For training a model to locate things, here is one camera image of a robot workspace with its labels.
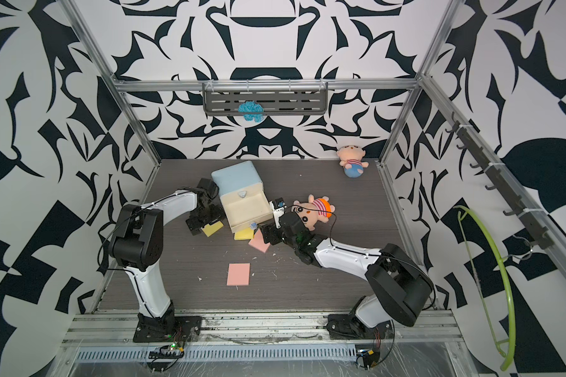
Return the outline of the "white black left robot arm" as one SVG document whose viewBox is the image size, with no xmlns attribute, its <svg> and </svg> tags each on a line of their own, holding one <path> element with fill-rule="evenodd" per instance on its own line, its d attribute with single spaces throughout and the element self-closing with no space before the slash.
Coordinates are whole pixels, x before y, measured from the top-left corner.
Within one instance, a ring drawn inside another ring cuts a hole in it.
<svg viewBox="0 0 566 377">
<path fill-rule="evenodd" d="M 107 252 L 129 276 L 141 318 L 162 320 L 171 308 L 160 272 L 165 226 L 183 215 L 194 236 L 221 226 L 224 210 L 215 202 L 218 194 L 215 182 L 203 178 L 196 187 L 183 187 L 161 199 L 121 209 Z"/>
</svg>

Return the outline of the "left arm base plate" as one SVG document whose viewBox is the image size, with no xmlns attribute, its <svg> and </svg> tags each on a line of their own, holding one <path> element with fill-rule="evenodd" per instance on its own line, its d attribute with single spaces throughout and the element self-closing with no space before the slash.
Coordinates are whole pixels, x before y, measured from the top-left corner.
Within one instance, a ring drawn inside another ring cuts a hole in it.
<svg viewBox="0 0 566 377">
<path fill-rule="evenodd" d="M 152 318 L 138 314 L 135 343 L 183 342 L 201 334 L 200 316 Z"/>
</svg>

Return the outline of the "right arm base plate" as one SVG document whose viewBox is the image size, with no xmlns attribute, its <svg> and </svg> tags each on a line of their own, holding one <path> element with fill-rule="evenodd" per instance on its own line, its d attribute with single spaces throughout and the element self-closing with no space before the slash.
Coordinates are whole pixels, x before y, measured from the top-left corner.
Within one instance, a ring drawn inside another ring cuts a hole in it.
<svg viewBox="0 0 566 377">
<path fill-rule="evenodd" d="M 392 322 L 382 322 L 373 328 L 363 324 L 354 314 L 330 314 L 325 329 L 332 339 L 384 339 L 392 333 Z"/>
</svg>

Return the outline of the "pale blue drawer box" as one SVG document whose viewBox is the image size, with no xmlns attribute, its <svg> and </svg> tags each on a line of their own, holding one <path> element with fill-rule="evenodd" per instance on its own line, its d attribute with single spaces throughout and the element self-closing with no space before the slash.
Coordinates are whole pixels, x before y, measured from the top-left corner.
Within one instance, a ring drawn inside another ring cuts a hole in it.
<svg viewBox="0 0 566 377">
<path fill-rule="evenodd" d="M 213 171 L 212 180 L 219 188 L 219 200 L 232 233 L 274 219 L 264 183 L 252 161 Z"/>
</svg>

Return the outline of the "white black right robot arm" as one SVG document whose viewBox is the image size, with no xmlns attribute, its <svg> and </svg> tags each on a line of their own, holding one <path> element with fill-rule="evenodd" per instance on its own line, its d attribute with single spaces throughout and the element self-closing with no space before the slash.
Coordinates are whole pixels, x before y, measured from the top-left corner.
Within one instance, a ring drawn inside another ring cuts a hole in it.
<svg viewBox="0 0 566 377">
<path fill-rule="evenodd" d="M 287 206 L 282 199 L 270 203 L 272 219 L 256 225 L 264 242 L 283 243 L 306 265 L 339 270 L 368 282 L 373 293 L 361 298 L 347 316 L 365 328 L 389 320 L 412 327 L 434 293 L 434 284 L 399 246 L 361 248 L 317 234 L 320 222 L 335 222 L 335 207 L 324 196 Z"/>
</svg>

